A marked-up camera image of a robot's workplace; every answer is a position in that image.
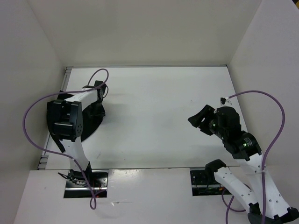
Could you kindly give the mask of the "black skirt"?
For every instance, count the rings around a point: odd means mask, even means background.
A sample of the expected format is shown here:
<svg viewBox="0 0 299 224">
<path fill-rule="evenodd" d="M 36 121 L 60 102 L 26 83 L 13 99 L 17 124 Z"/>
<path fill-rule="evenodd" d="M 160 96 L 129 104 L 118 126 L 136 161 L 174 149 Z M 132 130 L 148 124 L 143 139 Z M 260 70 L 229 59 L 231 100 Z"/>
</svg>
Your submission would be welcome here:
<svg viewBox="0 0 299 224">
<path fill-rule="evenodd" d="M 74 141 L 78 137 L 84 141 L 96 131 L 102 121 L 89 118 L 87 108 L 97 99 L 97 92 L 96 95 L 88 92 L 87 97 L 82 93 L 62 93 L 47 103 L 48 130 L 57 145 L 61 145 L 62 140 Z"/>
</svg>

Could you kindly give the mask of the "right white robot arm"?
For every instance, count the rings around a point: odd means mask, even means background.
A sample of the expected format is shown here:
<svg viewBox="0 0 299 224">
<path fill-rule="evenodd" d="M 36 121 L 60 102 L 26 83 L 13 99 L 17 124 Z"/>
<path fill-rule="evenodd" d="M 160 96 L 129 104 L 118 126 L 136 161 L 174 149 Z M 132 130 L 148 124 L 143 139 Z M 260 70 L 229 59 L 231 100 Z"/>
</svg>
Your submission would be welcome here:
<svg viewBox="0 0 299 224">
<path fill-rule="evenodd" d="M 223 185 L 244 207 L 252 224 L 285 224 L 299 211 L 282 197 L 272 177 L 262 166 L 263 154 L 255 137 L 242 130 L 240 116 L 231 106 L 214 109 L 206 105 L 188 121 L 201 132 L 216 135 L 244 171 L 250 187 L 232 174 L 220 159 L 205 166 L 205 179 Z"/>
</svg>

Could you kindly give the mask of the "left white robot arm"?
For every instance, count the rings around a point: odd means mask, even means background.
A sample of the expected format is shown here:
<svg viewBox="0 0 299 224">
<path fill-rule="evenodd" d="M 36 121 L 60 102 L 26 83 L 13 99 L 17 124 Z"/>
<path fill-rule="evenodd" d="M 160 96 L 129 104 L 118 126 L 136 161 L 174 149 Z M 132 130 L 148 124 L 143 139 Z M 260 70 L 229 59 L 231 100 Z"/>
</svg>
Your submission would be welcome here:
<svg viewBox="0 0 299 224">
<path fill-rule="evenodd" d="M 103 107 L 107 85 L 95 81 L 83 93 L 62 94 L 47 103 L 47 125 L 50 135 L 62 154 L 70 156 L 67 179 L 86 187 L 93 182 L 92 168 L 82 142 L 100 126 L 106 114 Z"/>
</svg>

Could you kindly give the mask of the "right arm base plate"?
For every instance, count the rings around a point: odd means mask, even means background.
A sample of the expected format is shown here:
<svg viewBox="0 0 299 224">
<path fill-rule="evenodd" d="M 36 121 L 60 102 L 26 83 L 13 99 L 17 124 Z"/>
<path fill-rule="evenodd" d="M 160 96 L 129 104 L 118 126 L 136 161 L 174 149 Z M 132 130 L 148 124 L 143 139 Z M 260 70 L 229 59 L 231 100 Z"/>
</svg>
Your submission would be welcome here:
<svg viewBox="0 0 299 224">
<path fill-rule="evenodd" d="M 217 196 L 230 195 L 229 191 L 224 191 L 224 187 L 216 182 L 210 182 L 203 168 L 191 169 L 190 179 L 192 186 L 192 196 Z"/>
</svg>

